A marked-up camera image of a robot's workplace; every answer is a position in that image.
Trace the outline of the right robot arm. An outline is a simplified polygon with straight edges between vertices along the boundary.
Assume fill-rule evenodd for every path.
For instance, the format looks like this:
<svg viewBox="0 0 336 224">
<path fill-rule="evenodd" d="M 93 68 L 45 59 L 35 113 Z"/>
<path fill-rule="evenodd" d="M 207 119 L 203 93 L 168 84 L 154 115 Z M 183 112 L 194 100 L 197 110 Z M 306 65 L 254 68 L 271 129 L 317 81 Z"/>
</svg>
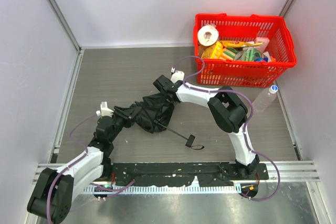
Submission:
<svg viewBox="0 0 336 224">
<path fill-rule="evenodd" d="M 248 109 L 229 86 L 204 88 L 182 80 L 173 82 L 161 75 L 153 85 L 173 102 L 187 102 L 210 110 L 216 125 L 226 132 L 235 151 L 237 172 L 242 178 L 255 175 L 259 156 L 252 147 L 247 131 Z"/>
</svg>

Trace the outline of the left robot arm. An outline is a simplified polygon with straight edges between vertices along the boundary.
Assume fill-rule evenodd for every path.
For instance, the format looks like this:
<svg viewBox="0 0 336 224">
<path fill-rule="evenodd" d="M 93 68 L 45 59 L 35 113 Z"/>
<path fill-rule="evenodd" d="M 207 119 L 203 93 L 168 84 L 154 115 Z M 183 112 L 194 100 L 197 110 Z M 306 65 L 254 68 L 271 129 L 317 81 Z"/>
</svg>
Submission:
<svg viewBox="0 0 336 224">
<path fill-rule="evenodd" d="M 131 126 L 131 115 L 118 108 L 102 112 L 92 140 L 79 156 L 57 169 L 47 167 L 42 170 L 27 211 L 49 223 L 61 223 L 70 212 L 72 202 L 91 182 L 111 175 L 109 156 L 113 141 L 123 128 Z"/>
</svg>

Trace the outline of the black folding umbrella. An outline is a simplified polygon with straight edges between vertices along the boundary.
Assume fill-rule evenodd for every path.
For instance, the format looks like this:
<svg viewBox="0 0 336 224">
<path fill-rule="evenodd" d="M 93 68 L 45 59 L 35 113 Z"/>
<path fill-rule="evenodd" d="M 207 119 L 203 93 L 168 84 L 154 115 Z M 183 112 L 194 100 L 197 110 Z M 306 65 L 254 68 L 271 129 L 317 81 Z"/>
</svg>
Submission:
<svg viewBox="0 0 336 224">
<path fill-rule="evenodd" d="M 135 101 L 127 108 L 115 106 L 114 113 L 124 115 L 131 123 L 136 123 L 140 128 L 149 133 L 158 133 L 168 130 L 186 140 L 185 146 L 193 150 L 203 150 L 204 145 L 195 145 L 194 135 L 186 137 L 169 127 L 175 105 L 178 102 L 162 93 L 148 95 L 142 101 Z"/>
</svg>

